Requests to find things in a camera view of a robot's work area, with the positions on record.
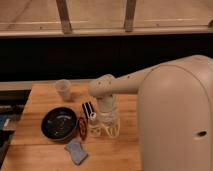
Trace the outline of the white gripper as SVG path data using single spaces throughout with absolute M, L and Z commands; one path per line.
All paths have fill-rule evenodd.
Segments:
M 116 138 L 119 135 L 120 121 L 118 108 L 114 108 L 110 112 L 101 112 L 99 119 L 110 138 Z

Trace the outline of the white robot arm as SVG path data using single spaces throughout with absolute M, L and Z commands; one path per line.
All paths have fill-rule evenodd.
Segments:
M 193 55 L 89 83 L 104 124 L 117 94 L 137 96 L 143 171 L 213 171 L 213 59 Z

